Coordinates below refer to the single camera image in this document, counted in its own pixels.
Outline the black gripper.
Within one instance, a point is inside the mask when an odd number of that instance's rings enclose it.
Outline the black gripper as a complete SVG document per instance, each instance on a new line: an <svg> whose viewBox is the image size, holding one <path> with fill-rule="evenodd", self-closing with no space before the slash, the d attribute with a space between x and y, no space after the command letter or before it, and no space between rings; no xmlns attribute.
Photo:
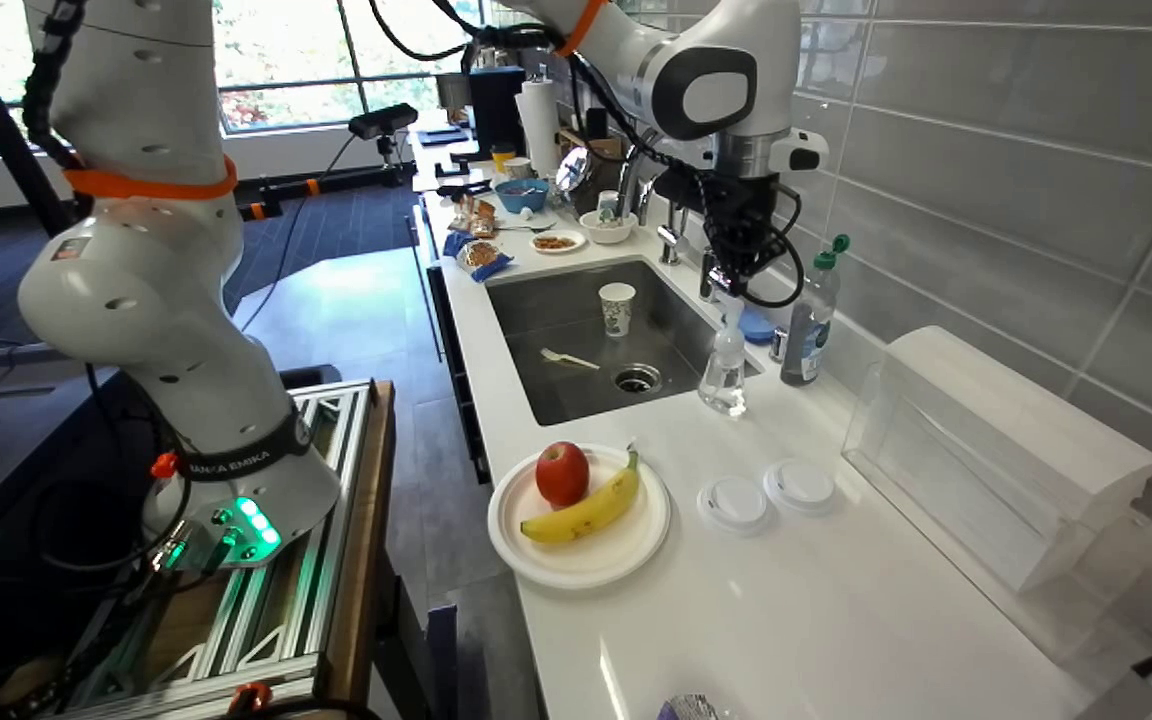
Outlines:
<svg viewBox="0 0 1152 720"><path fill-rule="evenodd" d="M726 178L715 173L699 178L702 235L725 292L743 294L747 280L779 256L771 206L775 186L769 178Z"/></svg>

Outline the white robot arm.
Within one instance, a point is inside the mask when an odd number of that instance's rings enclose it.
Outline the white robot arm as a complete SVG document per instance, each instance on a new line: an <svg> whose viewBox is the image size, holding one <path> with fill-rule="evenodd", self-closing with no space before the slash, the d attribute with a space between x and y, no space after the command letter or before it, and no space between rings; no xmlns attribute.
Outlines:
<svg viewBox="0 0 1152 720"><path fill-rule="evenodd" d="M230 564L312 532L340 484L267 353L222 308L241 265L234 165L221 148L213 0L23 0L26 136L90 213L20 280L50 348L126 370L177 438L144 509ZM542 38L590 63L657 136L665 192L702 214L711 280L740 294L787 251L779 175L815 159L793 124L798 0L715 0L665 36L607 0L533 0Z"/></svg>

